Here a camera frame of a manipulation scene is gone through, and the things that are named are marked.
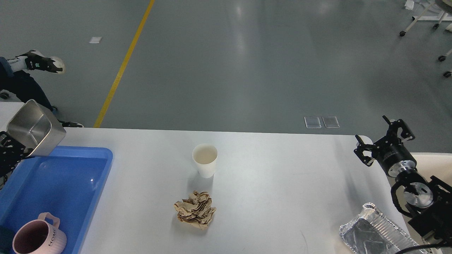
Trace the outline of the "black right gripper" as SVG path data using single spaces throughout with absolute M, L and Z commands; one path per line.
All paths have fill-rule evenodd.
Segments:
M 388 124 L 386 135 L 374 144 L 366 144 L 359 135 L 355 135 L 355 155 L 368 167 L 376 159 L 389 177 L 397 177 L 403 171 L 416 169 L 416 159 L 403 144 L 405 141 L 414 140 L 415 135 L 404 120 L 389 120 L 385 115 L 382 118 Z

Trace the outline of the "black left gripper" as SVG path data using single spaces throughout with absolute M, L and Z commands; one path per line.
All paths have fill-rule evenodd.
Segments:
M 17 165 L 26 157 L 25 146 L 5 131 L 0 132 L 0 188 L 6 185 Z

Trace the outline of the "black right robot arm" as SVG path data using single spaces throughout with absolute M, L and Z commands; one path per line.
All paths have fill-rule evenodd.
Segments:
M 366 166 L 377 161 L 388 177 L 394 178 L 391 199 L 394 207 L 409 218 L 409 225 L 426 241 L 428 248 L 451 247 L 451 186 L 436 176 L 427 181 L 417 169 L 417 161 L 404 145 L 413 140 L 404 120 L 390 120 L 386 135 L 373 144 L 366 144 L 355 135 L 356 156 Z

